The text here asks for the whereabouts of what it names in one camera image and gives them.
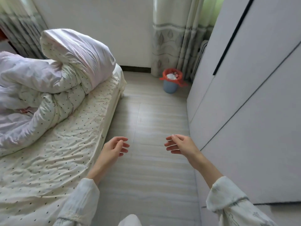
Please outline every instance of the leaf-patterned curtain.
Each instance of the leaf-patterned curtain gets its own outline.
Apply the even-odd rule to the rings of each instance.
[[[0,28],[21,56],[46,58],[40,37],[47,26],[32,0],[0,0]]]
[[[224,0],[153,0],[151,74],[177,68],[189,79],[201,43],[209,39]]]

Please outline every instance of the white shirt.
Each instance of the white shirt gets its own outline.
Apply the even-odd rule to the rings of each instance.
[[[94,181],[82,179],[67,198],[54,226],[89,226],[98,199],[99,190]],[[206,203],[209,210],[218,214],[221,226],[277,226],[227,177],[213,184]]]

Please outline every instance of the crumpled blanket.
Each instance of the crumpled blanket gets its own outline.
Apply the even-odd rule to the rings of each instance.
[[[45,30],[40,43],[51,60],[0,53],[0,157],[67,118],[116,65],[106,45],[74,30]]]

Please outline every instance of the person's right hand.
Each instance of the person's right hand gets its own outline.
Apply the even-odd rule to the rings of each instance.
[[[167,147],[166,150],[171,151],[172,154],[184,155],[191,166],[195,169],[197,168],[198,163],[196,159],[202,155],[202,153],[190,137],[176,134],[167,137],[166,140],[168,140],[168,142],[164,144],[164,146]]]

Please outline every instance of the floor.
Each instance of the floor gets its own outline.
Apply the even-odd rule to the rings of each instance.
[[[146,73],[125,72],[127,86],[115,111],[107,140],[127,137],[129,152],[100,183],[92,226],[117,226],[136,214],[143,226],[199,226],[194,170],[184,156],[172,155],[165,137],[189,135],[189,87],[169,95],[163,82]]]

